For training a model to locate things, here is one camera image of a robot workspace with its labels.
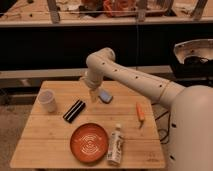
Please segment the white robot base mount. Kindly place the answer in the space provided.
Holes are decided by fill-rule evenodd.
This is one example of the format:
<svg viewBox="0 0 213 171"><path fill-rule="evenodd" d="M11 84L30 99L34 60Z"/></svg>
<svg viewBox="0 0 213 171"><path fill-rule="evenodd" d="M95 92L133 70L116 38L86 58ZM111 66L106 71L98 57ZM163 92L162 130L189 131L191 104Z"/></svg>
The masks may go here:
<svg viewBox="0 0 213 171"><path fill-rule="evenodd" d="M180 64L190 57L213 60L213 39L194 39L174 45L173 53Z"/></svg>

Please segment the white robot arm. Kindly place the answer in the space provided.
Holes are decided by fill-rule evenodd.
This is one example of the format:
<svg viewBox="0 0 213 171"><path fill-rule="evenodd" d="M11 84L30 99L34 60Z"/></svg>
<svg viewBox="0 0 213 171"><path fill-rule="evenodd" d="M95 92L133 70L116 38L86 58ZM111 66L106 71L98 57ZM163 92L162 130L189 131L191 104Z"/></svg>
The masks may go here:
<svg viewBox="0 0 213 171"><path fill-rule="evenodd" d="M213 88L184 87L115 62L103 48L86 58L85 84L99 88L111 78L170 110L168 171L213 171Z"/></svg>

